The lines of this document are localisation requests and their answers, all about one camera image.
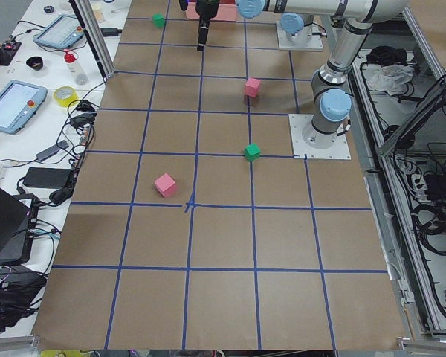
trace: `cup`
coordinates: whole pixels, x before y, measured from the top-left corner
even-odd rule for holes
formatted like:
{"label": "cup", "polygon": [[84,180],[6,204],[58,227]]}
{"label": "cup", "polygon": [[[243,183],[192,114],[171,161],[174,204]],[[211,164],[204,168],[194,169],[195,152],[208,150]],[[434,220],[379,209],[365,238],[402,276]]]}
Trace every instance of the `cup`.
{"label": "cup", "polygon": [[103,6],[101,3],[94,1],[91,3],[92,12],[94,13],[94,17],[96,17],[97,22],[104,22],[104,13]]}
{"label": "cup", "polygon": [[27,66],[35,71],[39,71],[43,68],[43,58],[40,56],[33,56],[27,59]]}
{"label": "cup", "polygon": [[69,0],[61,0],[59,2],[59,7],[61,7],[64,11],[71,10],[71,4],[69,3]]}

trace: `bottle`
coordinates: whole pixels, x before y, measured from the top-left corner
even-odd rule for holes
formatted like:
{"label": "bottle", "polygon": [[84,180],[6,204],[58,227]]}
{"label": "bottle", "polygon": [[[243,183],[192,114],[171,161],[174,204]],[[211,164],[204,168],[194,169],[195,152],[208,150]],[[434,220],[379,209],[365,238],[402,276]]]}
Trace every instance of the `bottle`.
{"label": "bottle", "polygon": [[81,86],[89,81],[83,68],[77,62],[77,58],[69,50],[65,50],[65,62],[68,65],[69,71],[71,72],[76,84]]}

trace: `green cube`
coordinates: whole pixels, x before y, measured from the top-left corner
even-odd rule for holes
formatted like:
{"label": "green cube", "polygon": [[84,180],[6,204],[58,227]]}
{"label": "green cube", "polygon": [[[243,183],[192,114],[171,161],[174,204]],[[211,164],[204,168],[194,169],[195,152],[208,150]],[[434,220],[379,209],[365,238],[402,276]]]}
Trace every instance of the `green cube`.
{"label": "green cube", "polygon": [[246,160],[252,161],[255,160],[261,155],[261,150],[256,144],[251,144],[245,147],[245,157]]}
{"label": "green cube", "polygon": [[161,13],[154,14],[154,16],[152,16],[152,21],[158,28],[162,28],[165,25],[165,18],[162,16]]}

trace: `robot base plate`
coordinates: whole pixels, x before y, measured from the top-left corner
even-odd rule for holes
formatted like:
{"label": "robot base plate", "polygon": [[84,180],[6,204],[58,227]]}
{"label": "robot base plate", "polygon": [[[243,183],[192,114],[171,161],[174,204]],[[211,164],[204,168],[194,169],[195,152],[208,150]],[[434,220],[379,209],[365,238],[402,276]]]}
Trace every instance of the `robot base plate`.
{"label": "robot base plate", "polygon": [[[306,35],[301,33],[294,41],[288,38],[288,34],[281,28],[281,24],[276,22],[277,39],[280,50],[292,51],[314,51],[321,52],[324,49],[322,39],[319,35]],[[311,26],[312,33],[320,32],[317,25]]]}
{"label": "robot base plate", "polygon": [[350,160],[349,145],[345,135],[337,136],[335,142],[328,149],[317,149],[306,143],[303,138],[303,129],[312,120],[312,117],[313,115],[310,114],[289,115],[294,158]]}

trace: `tape roll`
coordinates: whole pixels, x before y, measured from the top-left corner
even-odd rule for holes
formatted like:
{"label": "tape roll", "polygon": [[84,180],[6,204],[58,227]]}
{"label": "tape roll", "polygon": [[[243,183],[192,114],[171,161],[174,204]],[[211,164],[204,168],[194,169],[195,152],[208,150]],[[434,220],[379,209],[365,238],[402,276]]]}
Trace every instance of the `tape roll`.
{"label": "tape roll", "polygon": [[79,100],[74,88],[68,86],[59,87],[56,91],[54,91],[53,98],[56,102],[58,102],[59,106],[65,108],[67,108],[73,102],[75,102],[74,104],[77,104],[77,101]]}

